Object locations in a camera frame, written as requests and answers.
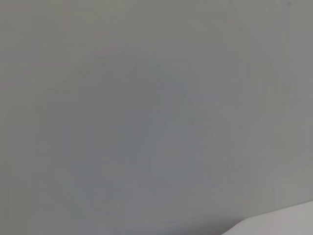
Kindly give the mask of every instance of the light gray background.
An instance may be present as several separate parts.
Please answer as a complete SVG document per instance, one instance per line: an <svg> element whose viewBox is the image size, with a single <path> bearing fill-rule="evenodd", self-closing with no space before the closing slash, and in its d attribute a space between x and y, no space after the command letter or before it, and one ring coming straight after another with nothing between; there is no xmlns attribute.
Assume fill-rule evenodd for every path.
<svg viewBox="0 0 313 235"><path fill-rule="evenodd" d="M1 0L1 234L219 235L313 199L309 0Z"/></svg>

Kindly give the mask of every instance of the white ceiling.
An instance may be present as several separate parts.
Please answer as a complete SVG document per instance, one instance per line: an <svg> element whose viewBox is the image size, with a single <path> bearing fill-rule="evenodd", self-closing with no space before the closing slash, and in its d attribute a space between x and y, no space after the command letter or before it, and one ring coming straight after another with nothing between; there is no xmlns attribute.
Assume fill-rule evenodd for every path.
<svg viewBox="0 0 313 235"><path fill-rule="evenodd" d="M1 0L1 234L219 235L313 199L310 0Z"/></svg>
<svg viewBox="0 0 313 235"><path fill-rule="evenodd" d="M238 223L224 235L292 235L312 232L313 202L250 217Z"/></svg>

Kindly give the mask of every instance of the white surface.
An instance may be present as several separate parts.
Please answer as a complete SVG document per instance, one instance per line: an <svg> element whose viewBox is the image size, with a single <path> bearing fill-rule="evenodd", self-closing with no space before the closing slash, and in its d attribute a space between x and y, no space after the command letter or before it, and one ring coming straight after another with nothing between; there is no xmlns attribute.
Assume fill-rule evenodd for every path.
<svg viewBox="0 0 313 235"><path fill-rule="evenodd" d="M312 9L0 0L0 234L220 235L312 200Z"/></svg>
<svg viewBox="0 0 313 235"><path fill-rule="evenodd" d="M313 231L313 202L248 218L224 235L307 235Z"/></svg>

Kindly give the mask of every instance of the gray wall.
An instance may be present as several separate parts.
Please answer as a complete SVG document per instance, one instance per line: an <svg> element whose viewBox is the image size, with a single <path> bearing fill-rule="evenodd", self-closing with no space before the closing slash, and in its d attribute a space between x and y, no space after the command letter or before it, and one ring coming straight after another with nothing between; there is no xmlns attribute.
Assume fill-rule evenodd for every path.
<svg viewBox="0 0 313 235"><path fill-rule="evenodd" d="M1 232L219 235L312 200L312 7L2 0Z"/></svg>

